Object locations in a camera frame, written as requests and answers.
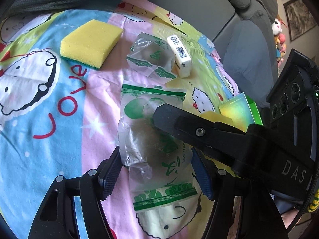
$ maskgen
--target stuffed toy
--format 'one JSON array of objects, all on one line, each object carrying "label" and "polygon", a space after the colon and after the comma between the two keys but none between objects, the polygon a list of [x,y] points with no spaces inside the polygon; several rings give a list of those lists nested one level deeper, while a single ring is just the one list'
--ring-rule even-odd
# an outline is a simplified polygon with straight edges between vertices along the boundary
[{"label": "stuffed toy", "polygon": [[277,63],[278,67],[281,65],[281,63],[284,60],[284,55],[286,54],[286,37],[284,34],[282,34],[282,28],[281,25],[284,25],[285,27],[286,24],[283,22],[283,20],[280,18],[279,15],[275,18],[275,21],[272,24],[272,32],[274,34],[274,40],[275,40],[275,45],[276,45],[276,57],[277,57]]}]

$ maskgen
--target blue gripper pad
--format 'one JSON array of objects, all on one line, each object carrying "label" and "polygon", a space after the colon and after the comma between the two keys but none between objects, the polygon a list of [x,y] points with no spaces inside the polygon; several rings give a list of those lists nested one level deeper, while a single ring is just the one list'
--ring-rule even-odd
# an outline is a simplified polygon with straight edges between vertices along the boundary
[{"label": "blue gripper pad", "polygon": [[193,151],[193,158],[191,164],[196,174],[196,178],[198,184],[203,192],[203,194],[208,197],[209,200],[213,200],[214,191],[212,188],[212,181],[211,177],[207,169],[205,168],[200,156],[198,155],[195,148],[192,148]]},{"label": "blue gripper pad", "polygon": [[103,188],[104,199],[112,194],[122,166],[119,146],[117,146],[98,176],[98,183]]}]

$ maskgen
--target sponge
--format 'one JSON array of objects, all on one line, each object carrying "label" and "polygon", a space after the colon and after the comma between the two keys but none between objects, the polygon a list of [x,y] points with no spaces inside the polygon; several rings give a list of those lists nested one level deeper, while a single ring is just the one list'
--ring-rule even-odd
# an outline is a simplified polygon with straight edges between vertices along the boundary
[{"label": "sponge", "polygon": [[100,68],[122,32],[114,25],[90,20],[62,39],[61,56]]}]

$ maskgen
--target soap wrapper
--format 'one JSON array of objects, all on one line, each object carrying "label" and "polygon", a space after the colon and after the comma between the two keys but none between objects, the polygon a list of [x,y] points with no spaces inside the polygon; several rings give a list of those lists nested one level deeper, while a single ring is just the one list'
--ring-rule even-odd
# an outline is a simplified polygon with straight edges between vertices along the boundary
[{"label": "soap wrapper", "polygon": [[177,77],[172,73],[175,54],[169,44],[160,38],[141,33],[126,57],[129,66],[160,84]]},{"label": "soap wrapper", "polygon": [[120,155],[129,168],[136,212],[163,207],[197,194],[192,151],[184,142],[157,129],[153,114],[165,103],[182,107],[186,90],[124,82],[118,126]]}]

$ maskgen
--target barcode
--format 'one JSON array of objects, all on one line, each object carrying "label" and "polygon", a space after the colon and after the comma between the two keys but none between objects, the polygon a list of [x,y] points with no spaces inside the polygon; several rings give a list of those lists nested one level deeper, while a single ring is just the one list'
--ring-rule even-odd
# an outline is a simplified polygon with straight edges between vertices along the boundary
[{"label": "barcode", "polygon": [[174,42],[174,45],[176,46],[176,45],[178,45],[180,42],[178,41],[178,39],[177,39],[177,37],[171,37],[171,41],[173,41]]},{"label": "barcode", "polygon": [[181,58],[187,57],[186,52],[184,51],[182,47],[177,47],[176,49]]}]

